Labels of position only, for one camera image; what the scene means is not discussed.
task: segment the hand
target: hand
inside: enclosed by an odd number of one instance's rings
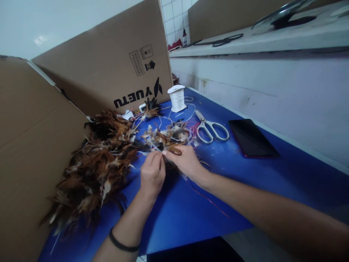
[[[199,184],[201,179],[209,172],[199,162],[192,146],[178,145],[176,148],[182,155],[177,156],[169,151],[163,151],[163,155],[178,166],[192,181]]]
[[[165,180],[165,160],[158,151],[150,152],[141,167],[141,189],[147,197],[156,199]]]

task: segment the left hand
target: left hand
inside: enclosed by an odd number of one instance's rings
[[[165,180],[165,160],[158,151],[152,151],[141,167],[141,189],[146,196],[157,198]]]

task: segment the white tile wall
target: white tile wall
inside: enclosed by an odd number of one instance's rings
[[[190,43],[188,9],[198,0],[161,0],[167,44],[173,45],[181,39],[185,28],[187,43]]]

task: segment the blue table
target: blue table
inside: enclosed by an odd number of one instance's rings
[[[240,116],[212,102],[202,95],[185,90],[185,95],[193,97],[196,109],[210,121],[224,124],[228,120],[241,119]],[[162,104],[168,107],[171,102]],[[191,116],[194,107],[189,105],[184,114],[171,113],[171,119],[185,120]],[[170,109],[163,110],[168,116]],[[193,121],[198,122],[196,115]],[[140,133],[144,133],[149,124],[155,129],[159,118],[140,124]],[[165,129],[169,120],[162,118],[161,129]],[[273,144],[281,157],[278,159],[251,159],[244,157],[234,137],[227,142],[214,141],[211,145],[202,144],[197,154],[207,162],[212,172],[236,179],[254,187],[274,192],[290,199],[312,206],[320,211],[349,204],[349,176],[310,156],[282,139],[261,129],[266,138]],[[145,157],[134,163],[128,176],[131,184],[124,189],[128,206],[140,187],[140,167]],[[205,197],[205,195],[225,216]],[[109,233],[109,230],[120,218],[117,207],[108,203],[101,210],[101,221],[90,238],[90,230],[82,225],[75,235],[58,241],[52,255],[51,249],[56,241],[52,234],[42,250],[39,261],[90,261]],[[189,243],[229,234],[253,227],[253,225],[228,205],[204,192],[190,180],[186,182],[181,176],[167,174],[163,189],[145,225],[140,255],[149,254]]]

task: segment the white wall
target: white wall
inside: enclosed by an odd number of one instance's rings
[[[161,0],[167,44],[172,45],[179,39],[183,43],[183,29],[187,34],[187,43],[190,43],[188,9],[197,1]]]
[[[349,166],[349,52],[171,58],[172,72],[237,110]]]
[[[142,0],[0,0],[0,54],[32,59]]]

